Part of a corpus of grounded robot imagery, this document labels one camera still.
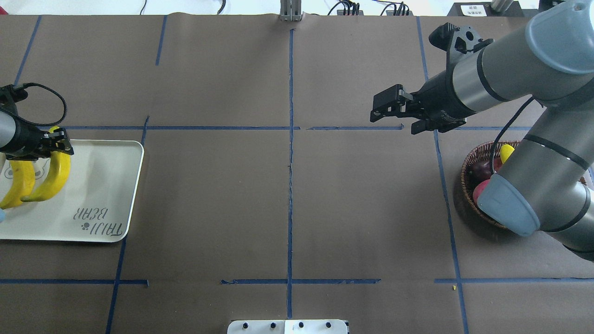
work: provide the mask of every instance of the brown woven basket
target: brown woven basket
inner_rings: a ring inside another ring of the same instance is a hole
[[[502,229],[507,229],[505,226],[496,222],[495,220],[493,220],[493,218],[489,217],[486,213],[481,211],[476,206],[475,202],[472,200],[472,192],[474,191],[477,185],[472,184],[468,172],[470,170],[470,167],[476,162],[489,159],[489,151],[491,150],[492,143],[493,142],[490,141],[488,143],[481,144],[475,147],[472,151],[470,151],[470,153],[468,153],[466,159],[464,159],[464,162],[462,163],[462,170],[460,171],[460,183],[462,186],[462,194],[464,196],[464,201],[470,206],[472,211],[474,211],[480,218],[482,218],[489,224],[495,225]],[[497,146],[495,147],[495,157],[499,157],[499,151],[501,150],[501,146],[503,146],[504,144],[509,144],[513,147],[516,147],[519,143],[519,141],[500,141],[499,143],[497,143]],[[586,185],[586,180],[583,177],[581,177],[579,181],[582,184]]]

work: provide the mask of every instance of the plastic tray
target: plastic tray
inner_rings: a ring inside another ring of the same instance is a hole
[[[137,141],[71,140],[74,155],[64,188],[52,199],[5,210],[0,239],[116,242],[128,233],[144,149]],[[49,159],[34,163],[36,187]],[[12,184],[4,163],[0,198]]]

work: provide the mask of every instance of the small yellow object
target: small yellow object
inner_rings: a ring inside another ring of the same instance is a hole
[[[505,144],[501,146],[501,163],[505,163],[512,153],[514,153],[514,147],[512,145]]]
[[[11,160],[10,168],[12,168],[12,186],[0,202],[0,209],[9,209],[21,205],[23,203],[21,197],[29,195],[33,191],[33,187],[35,187],[33,162]]]
[[[54,132],[58,127],[53,127],[49,132]],[[70,155],[62,152],[52,152],[49,160],[48,176],[43,183],[30,195],[22,196],[23,202],[46,201],[56,196],[66,184],[70,175]]]

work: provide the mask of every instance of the white floor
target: white floor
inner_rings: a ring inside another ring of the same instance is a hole
[[[385,6],[373,0],[358,1],[365,15],[379,15]],[[280,11],[280,0],[226,0],[226,2],[222,14],[278,14]],[[335,3],[335,0],[302,0],[302,10],[326,15]],[[415,15],[445,16],[454,1],[409,0],[405,3]],[[138,14],[143,4],[144,0],[0,0],[0,6],[9,14],[19,15],[132,15]],[[163,15],[173,12],[215,14],[220,5],[221,0],[147,0],[144,14]],[[520,0],[520,5],[524,9],[538,8],[538,0]]]

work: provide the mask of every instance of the light blue plastic cover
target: light blue plastic cover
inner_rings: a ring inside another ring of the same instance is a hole
[[[565,1],[528,22],[526,41],[538,59],[558,71],[594,73],[593,18],[592,0]]]
[[[489,184],[479,196],[478,205],[491,218],[523,237],[541,227],[530,203],[501,175],[491,176]]]

